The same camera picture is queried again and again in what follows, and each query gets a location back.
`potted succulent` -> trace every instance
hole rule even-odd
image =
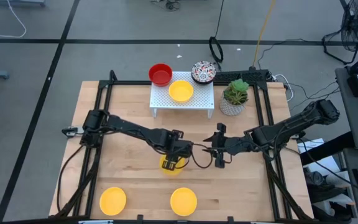
[[[229,86],[223,91],[219,107],[221,111],[229,116],[238,115],[245,108],[248,100],[248,83],[238,79],[230,82]]]

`succulent plant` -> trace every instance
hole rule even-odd
[[[223,91],[224,98],[232,105],[241,105],[248,100],[248,83],[242,79],[230,82],[229,86]]]

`electric fan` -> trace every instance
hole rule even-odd
[[[358,0],[351,0],[344,10],[341,29],[333,32],[332,34],[325,35],[322,41],[324,53],[342,62],[344,65],[347,65],[348,63],[353,63],[358,51]],[[326,42],[330,41],[338,33],[341,33],[342,45],[344,48],[348,51],[354,52],[351,62],[345,62],[327,51]]]

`white pegboard stand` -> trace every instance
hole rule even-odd
[[[177,80],[188,81],[193,86],[193,96],[186,103],[177,103],[168,94],[169,86]],[[211,119],[215,109],[213,83],[200,85],[191,78],[191,72],[173,72],[172,79],[168,85],[158,87],[152,83],[150,109],[154,118],[157,117],[157,109],[177,109],[207,110],[208,118]]]

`yellow cable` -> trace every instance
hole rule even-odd
[[[266,16],[266,19],[265,19],[265,22],[264,22],[264,26],[262,27],[262,30],[260,31],[258,43],[256,45],[256,50],[255,50],[254,62],[252,62],[253,67],[255,66],[256,58],[258,57],[259,42],[262,39],[262,34],[265,31],[265,26],[267,24],[267,21],[269,20],[270,13],[272,12],[272,9],[273,9],[275,3],[276,3],[276,0],[272,0],[272,3],[270,4],[270,8],[268,9],[268,13],[267,13],[267,16]]]

